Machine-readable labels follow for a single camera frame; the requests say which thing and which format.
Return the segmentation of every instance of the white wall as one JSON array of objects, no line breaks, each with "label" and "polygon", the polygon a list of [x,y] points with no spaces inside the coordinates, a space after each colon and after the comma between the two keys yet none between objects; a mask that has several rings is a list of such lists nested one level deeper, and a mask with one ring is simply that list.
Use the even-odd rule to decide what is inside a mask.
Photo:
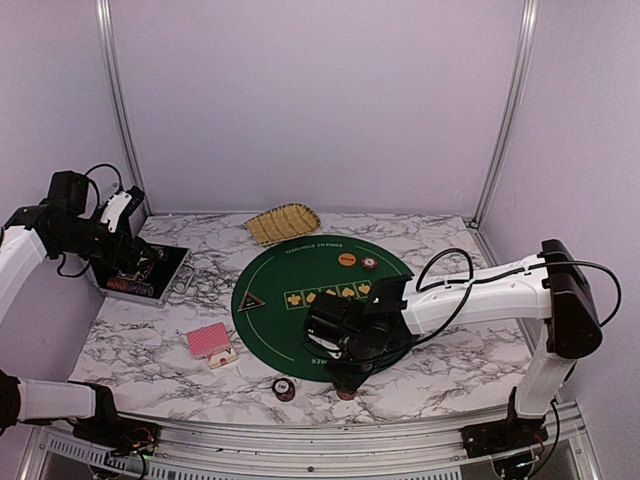
[{"label": "white wall", "polygon": [[[112,162],[126,178],[93,2],[0,2],[0,45],[1,223],[40,202],[54,171]],[[108,195],[113,176],[95,178]],[[86,280],[59,278],[55,266],[32,275],[0,326],[9,375],[66,380],[102,303]],[[14,427],[0,439],[0,478],[15,477],[28,431]]]},{"label": "white wall", "polygon": [[472,214],[522,1],[112,4],[156,212]]},{"label": "white wall", "polygon": [[[485,224],[500,261],[557,237],[610,266],[625,298],[581,361],[577,396],[603,478],[640,471],[640,3],[541,2],[524,102]],[[615,292],[591,274],[601,316]]]}]

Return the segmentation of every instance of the triangular sign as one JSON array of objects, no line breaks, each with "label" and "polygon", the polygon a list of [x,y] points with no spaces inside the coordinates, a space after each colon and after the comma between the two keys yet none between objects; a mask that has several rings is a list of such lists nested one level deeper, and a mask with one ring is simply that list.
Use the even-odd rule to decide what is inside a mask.
[{"label": "triangular sign", "polygon": [[255,295],[252,295],[247,290],[244,292],[244,297],[242,297],[242,301],[240,302],[240,308],[238,312],[244,312],[245,310],[252,310],[254,308],[264,307],[266,303],[260,300]]}]

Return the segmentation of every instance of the yellow basket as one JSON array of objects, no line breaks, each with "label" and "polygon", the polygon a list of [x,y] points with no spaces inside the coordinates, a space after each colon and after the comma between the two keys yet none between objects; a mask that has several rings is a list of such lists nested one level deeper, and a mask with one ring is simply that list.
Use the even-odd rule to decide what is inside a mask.
[{"label": "yellow basket", "polygon": [[306,205],[290,203],[253,217],[247,228],[258,244],[272,245],[309,235],[320,228],[320,219]]}]

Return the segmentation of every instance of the poker mat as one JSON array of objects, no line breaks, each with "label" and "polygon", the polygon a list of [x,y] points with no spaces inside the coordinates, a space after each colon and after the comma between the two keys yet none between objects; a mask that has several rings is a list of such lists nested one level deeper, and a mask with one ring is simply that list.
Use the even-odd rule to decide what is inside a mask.
[{"label": "poker mat", "polygon": [[[260,254],[242,272],[233,290],[233,321],[247,348],[270,367],[329,382],[326,360],[302,346],[304,320],[315,295],[327,292],[366,301],[376,280],[396,275],[411,275],[411,270],[363,240],[337,235],[289,240]],[[384,367],[401,357],[391,357]]]}]

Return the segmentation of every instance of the marble countertop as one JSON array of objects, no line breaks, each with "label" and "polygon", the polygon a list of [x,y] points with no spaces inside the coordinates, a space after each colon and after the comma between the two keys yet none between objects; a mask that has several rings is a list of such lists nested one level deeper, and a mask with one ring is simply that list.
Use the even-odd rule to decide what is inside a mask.
[{"label": "marble countertop", "polygon": [[[248,214],[151,217],[141,236],[191,248],[196,277],[164,308],[107,298],[71,380],[111,387],[118,409],[156,417],[234,424],[320,425],[389,422],[446,415],[507,403],[530,361],[515,321],[453,326],[371,377],[352,401],[330,384],[292,379],[296,397],[282,403],[271,383],[282,376],[243,345],[230,313],[242,270],[264,251],[244,226]],[[322,232],[373,242],[419,272],[452,246],[486,266],[462,219],[451,216],[324,214]],[[434,274],[465,268],[444,259]],[[186,333],[222,321],[238,361],[209,370],[194,359]]]}]

